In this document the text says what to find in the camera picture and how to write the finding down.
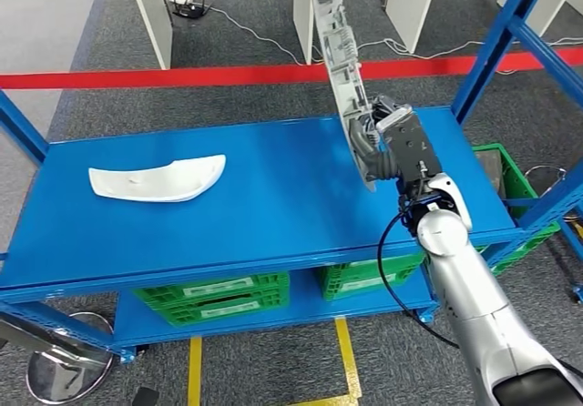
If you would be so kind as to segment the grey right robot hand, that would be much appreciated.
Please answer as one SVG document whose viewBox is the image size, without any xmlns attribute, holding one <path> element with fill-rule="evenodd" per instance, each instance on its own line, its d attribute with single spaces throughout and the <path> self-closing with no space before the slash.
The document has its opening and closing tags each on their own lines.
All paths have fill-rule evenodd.
<svg viewBox="0 0 583 406">
<path fill-rule="evenodd" d="M 378 122 L 399 107 L 393 98 L 379 95 L 362 115 L 352 118 L 348 123 L 349 143 L 365 182 L 390 180 L 399 175 L 395 155 L 390 148 L 381 148 L 381 136 L 376 129 Z"/>
</svg>

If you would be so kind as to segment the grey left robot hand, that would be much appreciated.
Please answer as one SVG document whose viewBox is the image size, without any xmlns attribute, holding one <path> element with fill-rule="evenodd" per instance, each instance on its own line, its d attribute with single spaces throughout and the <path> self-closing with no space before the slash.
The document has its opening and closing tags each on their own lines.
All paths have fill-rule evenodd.
<svg viewBox="0 0 583 406">
<path fill-rule="evenodd" d="M 131 406 L 156 406 L 159 399 L 159 391 L 140 387 L 132 399 Z"/>
</svg>

